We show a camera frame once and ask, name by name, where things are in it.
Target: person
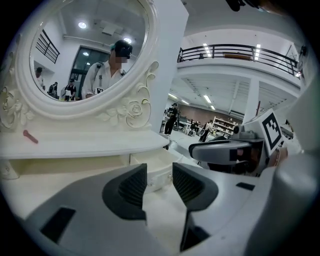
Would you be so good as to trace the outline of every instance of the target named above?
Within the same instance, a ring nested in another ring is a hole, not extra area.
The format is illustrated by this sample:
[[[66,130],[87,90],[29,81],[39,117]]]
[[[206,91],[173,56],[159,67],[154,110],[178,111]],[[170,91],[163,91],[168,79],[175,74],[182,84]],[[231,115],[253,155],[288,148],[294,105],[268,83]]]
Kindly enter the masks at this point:
[[[213,120],[210,120],[210,121],[206,124],[206,126],[205,126],[205,128],[204,128],[204,134],[203,134],[203,135],[200,137],[200,139],[199,139],[200,142],[205,142],[206,139],[207,139],[208,133],[213,131],[213,123],[214,123],[214,121],[213,121]]]
[[[164,134],[165,135],[170,135],[171,132],[172,132],[172,129],[174,127],[174,124],[176,122],[177,115],[178,115],[178,109],[177,108],[178,108],[178,104],[177,103],[173,103],[172,104],[172,110],[170,110],[170,112],[168,113],[168,117],[170,117],[170,119],[165,124],[165,128],[164,128]]]
[[[92,97],[96,93],[108,89],[118,82],[125,71],[122,63],[130,59],[132,46],[125,40],[119,40],[111,46],[109,60],[93,64],[84,79],[81,95],[83,99]]]
[[[47,91],[47,93],[53,98],[57,97],[57,87],[58,82],[55,82],[54,84],[50,85],[49,90]]]
[[[35,70],[35,77],[38,80],[38,84],[40,86],[40,88],[42,88],[42,90],[46,90],[46,86],[44,84],[44,78],[42,77],[42,67],[37,67]]]
[[[75,86],[75,80],[73,78],[70,79],[69,84],[65,87],[64,90],[66,92],[64,100],[67,101],[67,102],[69,101],[69,99],[71,101],[74,101],[77,89],[76,89],[76,86]]]
[[[200,126],[200,122],[196,121],[194,124],[194,131],[197,133],[199,132],[199,126]]]

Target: shelf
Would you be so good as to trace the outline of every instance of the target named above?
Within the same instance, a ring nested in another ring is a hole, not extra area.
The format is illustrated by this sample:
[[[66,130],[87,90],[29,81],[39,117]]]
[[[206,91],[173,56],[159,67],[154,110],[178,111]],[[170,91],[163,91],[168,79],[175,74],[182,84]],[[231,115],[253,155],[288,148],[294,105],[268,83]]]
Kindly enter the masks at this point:
[[[219,129],[217,129],[217,128],[214,128],[214,127],[213,127],[213,129],[215,129],[215,130],[217,130],[217,131],[219,131],[219,132],[225,133],[225,134],[229,134],[229,135],[232,135],[231,133],[229,133],[229,132],[226,132],[226,131],[224,131],[224,130],[219,130]]]
[[[169,141],[151,131],[1,133],[0,159],[85,158],[119,156],[160,149]]]
[[[230,127],[226,127],[226,126],[224,126],[222,124],[219,124],[219,123],[216,123],[216,122],[214,122],[213,124],[217,125],[217,126],[222,126],[222,127],[226,128],[226,129],[229,129],[229,130],[232,130],[232,131],[234,130],[234,129],[230,128]]]
[[[228,123],[228,124],[230,124],[230,125],[236,126],[236,124],[235,124],[235,123],[228,122],[228,121],[225,121],[225,120],[222,120],[222,119],[219,119],[219,118],[216,118],[216,120],[219,120],[219,121],[222,121],[222,122]]]

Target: floor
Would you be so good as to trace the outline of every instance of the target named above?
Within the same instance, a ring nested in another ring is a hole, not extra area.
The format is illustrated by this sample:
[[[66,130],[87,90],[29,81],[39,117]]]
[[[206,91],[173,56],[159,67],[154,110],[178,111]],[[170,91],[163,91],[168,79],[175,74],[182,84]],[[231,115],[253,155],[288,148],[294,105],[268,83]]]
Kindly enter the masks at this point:
[[[188,158],[189,160],[193,161],[194,163],[198,163],[197,160],[193,159],[189,153],[189,146],[194,143],[199,143],[200,137],[195,135],[194,137],[188,136],[184,134],[182,131],[175,131],[173,130],[171,135],[169,136],[170,144],[169,149],[175,150],[184,157]]]

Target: black metal railing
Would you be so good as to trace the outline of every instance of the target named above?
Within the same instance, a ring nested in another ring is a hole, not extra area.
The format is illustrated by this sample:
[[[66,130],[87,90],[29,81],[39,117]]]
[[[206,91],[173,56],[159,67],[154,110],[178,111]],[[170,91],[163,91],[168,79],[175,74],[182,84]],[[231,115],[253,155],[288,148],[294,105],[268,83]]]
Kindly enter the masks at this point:
[[[50,61],[56,64],[60,52],[51,42],[50,38],[44,30],[42,30],[35,47],[40,52],[42,52],[43,55],[46,56]]]
[[[298,73],[298,62],[293,58],[272,50],[243,44],[211,44],[189,49],[180,48],[177,62],[210,58],[252,61],[269,65],[293,76]]]

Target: glass door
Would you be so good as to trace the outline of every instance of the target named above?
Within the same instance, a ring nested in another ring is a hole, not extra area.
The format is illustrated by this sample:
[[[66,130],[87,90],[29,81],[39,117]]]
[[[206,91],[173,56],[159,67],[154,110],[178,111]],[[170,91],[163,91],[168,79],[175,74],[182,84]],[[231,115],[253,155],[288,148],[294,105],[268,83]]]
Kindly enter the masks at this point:
[[[110,54],[106,52],[80,47],[69,77],[69,81],[72,78],[74,79],[76,100],[82,100],[81,91],[89,68],[95,63],[106,62],[109,60],[109,56]]]

